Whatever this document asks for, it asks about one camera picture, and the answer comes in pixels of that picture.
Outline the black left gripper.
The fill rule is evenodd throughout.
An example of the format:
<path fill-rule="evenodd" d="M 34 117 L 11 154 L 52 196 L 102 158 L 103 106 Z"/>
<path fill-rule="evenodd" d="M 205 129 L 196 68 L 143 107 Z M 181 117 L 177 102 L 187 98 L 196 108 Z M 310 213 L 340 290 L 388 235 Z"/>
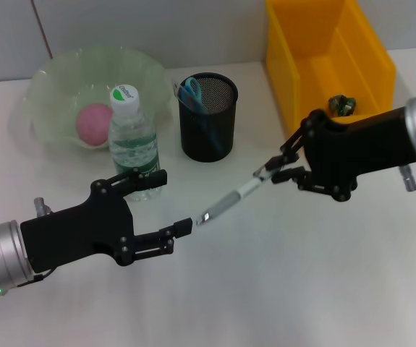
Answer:
<path fill-rule="evenodd" d="M 166 184 L 166 170 L 143 174 L 132 168 L 93 182 L 89 198 L 80 205 L 21 223 L 32 269 L 41 273 L 94 254 L 108 255 L 122 267 L 172 254 L 175 239 L 191 234 L 192 219 L 134 235 L 132 214 L 124 199 Z"/>

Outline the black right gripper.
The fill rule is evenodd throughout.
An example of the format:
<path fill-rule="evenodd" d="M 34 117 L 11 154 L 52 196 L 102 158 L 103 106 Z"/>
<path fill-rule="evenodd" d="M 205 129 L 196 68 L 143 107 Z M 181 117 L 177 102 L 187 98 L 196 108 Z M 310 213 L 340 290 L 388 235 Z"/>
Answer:
<path fill-rule="evenodd" d="M 304 147 L 310 166 L 283 167 L 297 162 Z M 397 108 L 350 124 L 337 123 L 322 109 L 312 110 L 300 127 L 253 176 L 273 184 L 293 181 L 301 191 L 331 196 L 338 202 L 350 199 L 357 177 L 416 162 L 404 108 Z"/>

